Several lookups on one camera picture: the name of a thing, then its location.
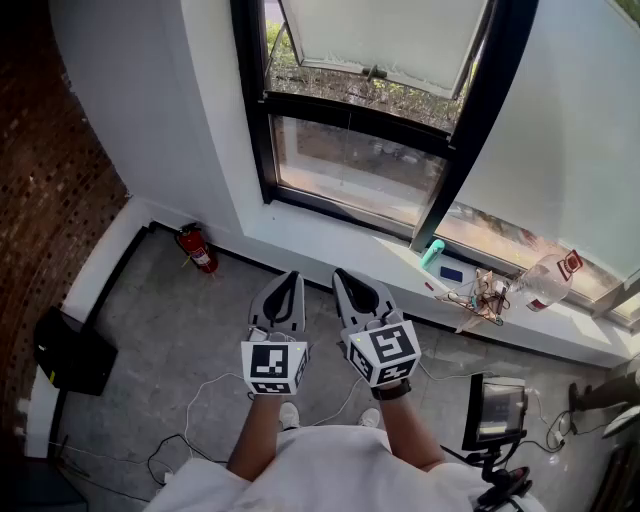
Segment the gray floor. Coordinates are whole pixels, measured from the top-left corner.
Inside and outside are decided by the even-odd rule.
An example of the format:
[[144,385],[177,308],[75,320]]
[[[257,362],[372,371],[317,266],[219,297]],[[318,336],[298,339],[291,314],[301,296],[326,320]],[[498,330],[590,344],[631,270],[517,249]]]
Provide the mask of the gray floor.
[[[216,278],[182,267],[184,255],[172,237],[157,231],[142,242],[98,319],[98,330],[119,350],[101,397],[69,393],[60,425],[68,445],[95,454],[146,460],[163,438],[183,432],[187,404],[199,386],[225,372],[241,374],[239,342],[246,335],[252,297],[273,274],[220,255]],[[307,340],[315,343],[311,364],[294,402],[302,424],[335,413],[357,375],[335,346],[340,321],[333,297],[307,287]],[[539,417],[539,393],[548,422],[566,408],[566,389],[572,381],[597,385],[604,371],[558,362],[487,344],[416,324],[423,347],[423,363],[434,377],[489,369],[519,376],[532,388],[527,439],[544,442],[547,427]],[[411,400],[440,442],[459,449],[466,420],[469,379],[432,380],[422,372],[412,377]],[[210,457],[225,460],[249,409],[245,384],[233,377],[205,386],[190,414],[189,439]],[[375,406],[360,383],[343,412],[330,423],[353,424],[367,407]],[[605,422],[601,412],[576,416],[580,430]],[[612,441],[598,432],[570,437],[557,455],[528,444],[509,467],[529,465],[533,493],[549,512],[586,511],[597,491]],[[157,459],[177,470],[189,457],[174,439]],[[159,489],[146,465],[116,462],[65,451],[65,458],[96,482],[150,499]],[[152,463],[158,478],[166,471]],[[93,512],[140,510],[144,503],[120,497],[69,477],[84,493]]]

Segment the water bottle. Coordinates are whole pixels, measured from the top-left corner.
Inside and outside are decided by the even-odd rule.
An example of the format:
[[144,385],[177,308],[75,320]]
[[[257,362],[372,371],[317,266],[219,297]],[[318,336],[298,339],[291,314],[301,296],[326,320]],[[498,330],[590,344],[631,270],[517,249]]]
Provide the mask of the water bottle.
[[566,256],[550,254],[511,283],[509,292],[523,295],[531,311],[542,311],[567,296],[573,274],[581,268],[582,260],[575,250]]

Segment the red brick wall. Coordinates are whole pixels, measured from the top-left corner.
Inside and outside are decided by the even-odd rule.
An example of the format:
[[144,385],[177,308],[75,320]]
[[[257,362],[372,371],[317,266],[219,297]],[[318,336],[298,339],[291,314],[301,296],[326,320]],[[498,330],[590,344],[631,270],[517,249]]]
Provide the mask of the red brick wall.
[[126,189],[69,92],[46,1],[0,7],[0,444],[35,376],[33,329],[61,306]]

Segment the wristwatch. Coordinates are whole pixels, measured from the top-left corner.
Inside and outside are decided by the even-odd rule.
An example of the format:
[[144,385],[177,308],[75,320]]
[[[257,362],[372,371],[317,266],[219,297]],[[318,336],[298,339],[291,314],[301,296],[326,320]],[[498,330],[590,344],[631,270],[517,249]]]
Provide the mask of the wristwatch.
[[411,391],[409,379],[402,379],[398,386],[394,386],[391,389],[371,388],[371,394],[376,400],[395,400],[406,395],[409,391]]

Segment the fire extinguisher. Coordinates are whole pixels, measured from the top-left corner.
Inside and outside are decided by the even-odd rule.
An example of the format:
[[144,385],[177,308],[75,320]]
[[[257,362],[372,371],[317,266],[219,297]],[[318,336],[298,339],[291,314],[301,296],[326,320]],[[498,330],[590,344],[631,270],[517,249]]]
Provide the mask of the fire extinguisher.
[[176,235],[176,241],[195,262],[200,270],[211,274],[218,268],[218,260],[215,254],[209,254],[209,249],[205,243],[200,228],[195,224],[187,224],[180,228],[180,234]]

